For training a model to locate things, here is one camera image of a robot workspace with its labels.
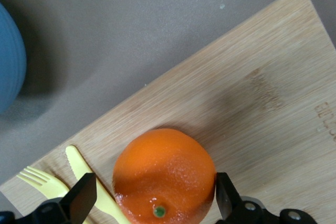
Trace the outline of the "blue bowl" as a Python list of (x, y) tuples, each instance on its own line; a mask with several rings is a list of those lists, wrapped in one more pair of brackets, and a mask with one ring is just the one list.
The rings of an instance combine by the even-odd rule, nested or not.
[(24, 41), (13, 18), (0, 3), (0, 114), (18, 96), (26, 75)]

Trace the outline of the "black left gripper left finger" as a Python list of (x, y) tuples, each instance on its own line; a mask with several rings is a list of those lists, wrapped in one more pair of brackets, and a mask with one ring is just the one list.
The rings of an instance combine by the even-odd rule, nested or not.
[(85, 173), (59, 202), (65, 224), (83, 224), (97, 200), (96, 175)]

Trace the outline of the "yellow plastic knife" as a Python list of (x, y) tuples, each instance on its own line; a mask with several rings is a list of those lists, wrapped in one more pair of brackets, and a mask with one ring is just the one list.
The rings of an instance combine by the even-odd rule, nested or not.
[[(93, 173), (81, 153), (74, 145), (66, 147), (66, 155), (73, 174), (79, 180), (85, 173)], [(99, 179), (96, 179), (97, 200), (95, 207), (100, 211), (112, 216), (118, 224), (131, 224), (131, 222), (122, 213), (119, 205), (108, 193)]]

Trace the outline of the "wooden cutting board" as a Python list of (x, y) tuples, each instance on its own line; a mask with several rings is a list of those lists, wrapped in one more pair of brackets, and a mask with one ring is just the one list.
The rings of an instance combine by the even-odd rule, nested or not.
[(274, 1), (33, 167), (73, 185), (73, 144), (110, 189), (124, 148), (159, 128), (196, 139), (273, 214), (295, 208), (336, 224), (336, 49), (311, 0)]

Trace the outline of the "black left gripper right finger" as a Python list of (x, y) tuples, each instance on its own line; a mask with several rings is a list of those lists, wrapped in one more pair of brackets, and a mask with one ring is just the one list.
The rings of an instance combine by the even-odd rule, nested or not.
[(221, 221), (243, 221), (243, 201), (227, 173), (216, 174), (216, 202)]

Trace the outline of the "orange fruit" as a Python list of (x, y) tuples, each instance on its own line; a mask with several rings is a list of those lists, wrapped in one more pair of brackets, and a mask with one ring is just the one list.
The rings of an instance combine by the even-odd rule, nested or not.
[(114, 165), (114, 197), (131, 224), (200, 224), (211, 208), (216, 168), (193, 138), (173, 129), (148, 131)]

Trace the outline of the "yellow plastic fork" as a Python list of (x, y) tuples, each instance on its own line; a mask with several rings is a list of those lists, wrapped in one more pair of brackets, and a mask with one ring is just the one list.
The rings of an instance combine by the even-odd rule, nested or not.
[(47, 199), (63, 197), (70, 191), (60, 179), (31, 166), (24, 168), (16, 177), (38, 190)]

